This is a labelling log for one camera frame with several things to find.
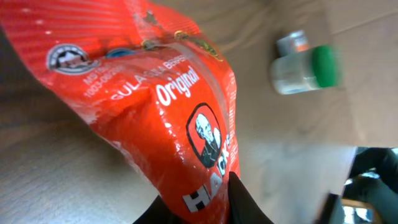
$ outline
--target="crinkled plastic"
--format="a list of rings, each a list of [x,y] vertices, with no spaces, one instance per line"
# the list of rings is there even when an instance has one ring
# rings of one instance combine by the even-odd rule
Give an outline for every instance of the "crinkled plastic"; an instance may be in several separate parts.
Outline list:
[[[27,68],[190,223],[227,223],[234,73],[189,18],[146,1],[4,0]]]

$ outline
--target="candy bag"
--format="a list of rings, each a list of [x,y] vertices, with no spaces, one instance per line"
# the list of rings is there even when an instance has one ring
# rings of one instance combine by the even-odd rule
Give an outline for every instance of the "candy bag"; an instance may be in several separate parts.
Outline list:
[[[193,21],[143,0],[2,1],[0,18],[34,77],[172,212],[228,222],[228,175],[239,175],[236,84]]]

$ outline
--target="green bottle lid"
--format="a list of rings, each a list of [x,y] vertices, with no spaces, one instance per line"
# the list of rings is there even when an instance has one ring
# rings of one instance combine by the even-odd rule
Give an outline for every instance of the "green bottle lid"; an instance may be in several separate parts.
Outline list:
[[[340,74],[333,47],[323,45],[312,50],[312,70],[321,88],[337,86]]]

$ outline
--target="wood grain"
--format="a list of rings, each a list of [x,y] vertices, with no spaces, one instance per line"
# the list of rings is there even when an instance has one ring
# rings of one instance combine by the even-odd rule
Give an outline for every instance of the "wood grain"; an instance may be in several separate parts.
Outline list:
[[[238,84],[242,180],[275,223],[316,218],[341,193],[356,132],[344,88],[280,96],[275,41],[305,29],[329,42],[316,0],[167,0],[227,56]],[[0,223],[131,223],[156,191],[23,68],[1,37]]]

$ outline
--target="gold emblem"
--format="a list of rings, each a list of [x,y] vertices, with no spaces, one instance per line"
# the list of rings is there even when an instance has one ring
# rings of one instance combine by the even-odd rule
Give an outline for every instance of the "gold emblem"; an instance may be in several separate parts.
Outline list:
[[[213,56],[218,61],[220,61],[220,62],[223,61],[223,59],[221,59],[220,56],[218,55],[218,52],[216,51],[216,49],[214,49],[214,47],[211,46],[209,44],[209,42],[207,42],[204,39],[200,39],[198,37],[192,37],[189,34],[187,34],[186,32],[181,31],[181,30],[176,31],[174,33],[174,38],[176,40],[187,40],[187,41],[195,44],[196,46],[200,47],[202,50],[204,50],[205,52],[207,52],[208,54]]]

